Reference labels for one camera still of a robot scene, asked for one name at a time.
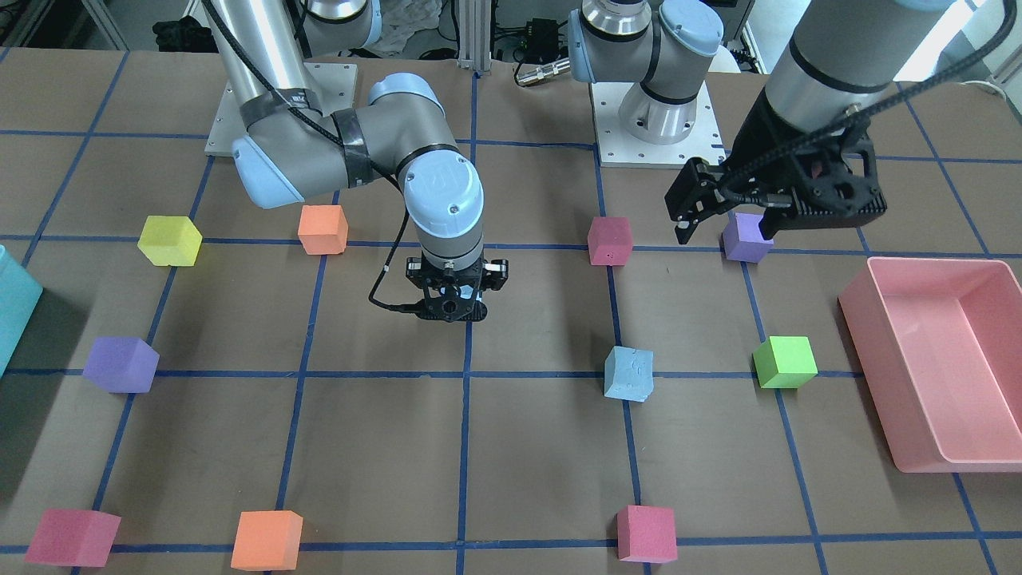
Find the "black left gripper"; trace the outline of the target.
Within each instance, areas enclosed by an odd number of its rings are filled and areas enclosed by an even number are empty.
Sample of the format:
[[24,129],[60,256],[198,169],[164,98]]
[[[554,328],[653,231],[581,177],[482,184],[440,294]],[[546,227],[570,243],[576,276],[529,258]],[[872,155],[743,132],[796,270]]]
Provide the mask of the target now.
[[[886,200],[876,174],[869,119],[821,141],[789,145],[803,131],[782,119],[759,94],[725,161],[726,190],[741,203],[763,206],[760,232],[773,239],[792,229],[857,227],[883,215]],[[701,222],[726,212],[723,170],[689,159],[667,190],[678,244],[689,243]]]

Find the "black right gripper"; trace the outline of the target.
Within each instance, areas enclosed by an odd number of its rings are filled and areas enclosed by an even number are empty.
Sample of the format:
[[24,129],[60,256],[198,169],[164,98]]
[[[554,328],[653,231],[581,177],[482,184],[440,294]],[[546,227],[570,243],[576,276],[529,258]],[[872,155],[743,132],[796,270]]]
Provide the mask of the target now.
[[505,259],[487,261],[479,258],[456,272],[435,267],[424,258],[409,257],[406,259],[406,278],[420,288],[423,298],[415,304],[406,305],[406,312],[424,320],[477,323],[487,316],[486,305],[482,302],[483,292],[501,290],[508,277],[509,262]]

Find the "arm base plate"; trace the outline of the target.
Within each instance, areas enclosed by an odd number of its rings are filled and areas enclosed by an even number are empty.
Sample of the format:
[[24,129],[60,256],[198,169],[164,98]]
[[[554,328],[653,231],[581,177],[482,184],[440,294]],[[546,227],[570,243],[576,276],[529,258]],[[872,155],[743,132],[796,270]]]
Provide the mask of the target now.
[[608,167],[679,169],[699,157],[725,161],[725,145],[705,84],[682,105],[653,101],[628,81],[591,84],[600,163]]
[[[355,88],[358,84],[358,66],[354,63],[304,63],[306,73],[304,79],[311,82],[309,89],[311,104],[322,116],[339,109],[353,106]],[[258,105],[249,105],[260,93],[265,92],[256,87],[256,77],[249,71],[243,71],[241,63],[227,65],[228,83],[220,98],[219,108],[210,128],[205,153],[211,157],[232,156],[232,143],[248,134],[258,116],[269,113],[269,105],[262,109]]]

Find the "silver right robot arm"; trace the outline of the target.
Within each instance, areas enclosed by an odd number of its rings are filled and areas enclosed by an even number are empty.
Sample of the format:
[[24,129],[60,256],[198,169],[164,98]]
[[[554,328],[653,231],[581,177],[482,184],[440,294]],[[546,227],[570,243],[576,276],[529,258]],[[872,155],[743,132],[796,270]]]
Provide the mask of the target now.
[[212,35],[240,107],[232,155],[256,206],[276,208],[383,178],[404,196],[420,257],[406,278],[422,292],[386,310],[424,320],[485,319],[483,292],[500,290],[506,260],[483,256],[483,186],[458,149],[437,95],[413,73],[376,83],[360,109],[330,105],[303,45],[350,49],[376,42],[377,1],[205,1]]

